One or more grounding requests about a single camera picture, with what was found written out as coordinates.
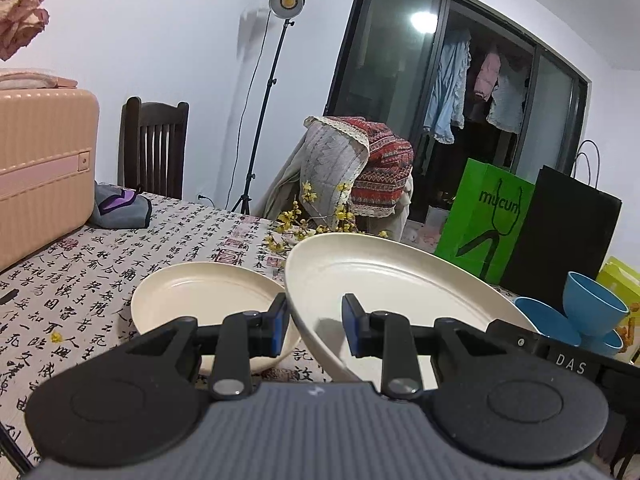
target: purple fabric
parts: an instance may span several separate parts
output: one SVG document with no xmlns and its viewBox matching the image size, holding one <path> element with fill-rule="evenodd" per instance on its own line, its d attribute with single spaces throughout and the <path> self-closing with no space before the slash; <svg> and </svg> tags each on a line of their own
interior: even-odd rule
<svg viewBox="0 0 640 480">
<path fill-rule="evenodd" d="M 119 207 L 129 205 L 136 198 L 137 193 L 132 189 L 123 189 L 120 196 L 112 196 L 100 204 L 100 214 L 108 213 Z"/>
</svg>

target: wooden chair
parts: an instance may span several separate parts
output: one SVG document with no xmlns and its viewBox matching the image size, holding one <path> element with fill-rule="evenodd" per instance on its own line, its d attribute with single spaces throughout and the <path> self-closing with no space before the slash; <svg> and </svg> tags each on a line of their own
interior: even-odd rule
<svg viewBox="0 0 640 480">
<path fill-rule="evenodd" d="M 189 105 L 143 103 L 131 97 L 123 106 L 120 144 L 123 185 L 182 198 L 184 142 Z"/>
</svg>

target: tripod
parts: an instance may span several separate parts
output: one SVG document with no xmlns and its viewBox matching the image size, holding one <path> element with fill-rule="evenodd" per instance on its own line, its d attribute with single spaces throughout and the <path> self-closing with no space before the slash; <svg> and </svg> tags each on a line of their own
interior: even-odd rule
<svg viewBox="0 0 640 480">
<path fill-rule="evenodd" d="M 262 110 L 260 110 L 260 119 L 258 119 L 258 128 L 255 131 L 254 137 L 254 148 L 251 151 L 251 159 L 249 160 L 249 170 L 246 174 L 246 181 L 244 183 L 244 192 L 236 202 L 236 205 L 233 207 L 231 211 L 235 212 L 240 207 L 240 213 L 243 215 L 248 215 L 249 213 L 249 202 L 251 202 L 251 197 L 249 197 L 249 188 L 251 186 L 251 181 L 255 178 L 254 173 L 254 162 L 255 162 L 255 153 L 258 151 L 258 142 L 260 141 L 260 131 L 262 130 L 262 122 L 264 121 L 264 113 L 267 110 L 267 101 L 269 100 L 269 94 L 271 93 L 271 87 L 277 83 L 277 79 L 274 78 L 276 73 L 276 65 L 278 64 L 278 58 L 280 57 L 280 51 L 282 49 L 282 42 L 284 41 L 284 35 L 287 32 L 287 27 L 289 25 L 293 27 L 295 22 L 292 22 L 289 19 L 284 20 L 284 24 L 282 25 L 282 33 L 280 35 L 280 41 L 278 42 L 278 48 L 276 49 L 276 56 L 273 58 L 273 65 L 271 66 L 271 75 L 269 76 L 269 80 L 267 81 L 267 89 L 264 92 L 264 99 L 262 100 Z"/>
</svg>

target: bag handle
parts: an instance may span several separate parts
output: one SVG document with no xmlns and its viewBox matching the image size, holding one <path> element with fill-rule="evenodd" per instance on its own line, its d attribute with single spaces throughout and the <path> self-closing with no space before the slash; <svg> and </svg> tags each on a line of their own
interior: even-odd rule
<svg viewBox="0 0 640 480">
<path fill-rule="evenodd" d="M 589 157 L 585 152 L 581 152 L 580 150 L 582 149 L 582 147 L 585 145 L 585 143 L 590 143 L 593 144 L 593 147 L 596 149 L 596 153 L 598 154 L 598 170 L 596 171 L 596 184 L 595 184 L 595 189 L 598 189 L 598 181 L 600 180 L 600 149 L 598 148 L 598 145 L 591 139 L 584 139 L 581 143 L 580 146 L 578 146 L 578 153 L 577 155 L 575 155 L 574 158 L 574 168 L 572 171 L 572 178 L 575 178 L 575 172 L 577 170 L 577 162 L 578 162 L 578 157 L 581 155 L 584 155 L 584 158 L 587 161 L 587 170 L 589 171 L 589 186 L 591 185 L 591 164 L 589 162 Z"/>
</svg>

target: ceiling light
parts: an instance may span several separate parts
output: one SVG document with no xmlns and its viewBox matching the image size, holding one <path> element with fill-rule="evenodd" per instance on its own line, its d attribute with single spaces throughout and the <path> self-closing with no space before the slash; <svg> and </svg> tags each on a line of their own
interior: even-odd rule
<svg viewBox="0 0 640 480">
<path fill-rule="evenodd" d="M 414 12 L 411 15 L 411 24 L 421 34 L 433 34 L 438 27 L 438 15 L 432 12 Z"/>
</svg>

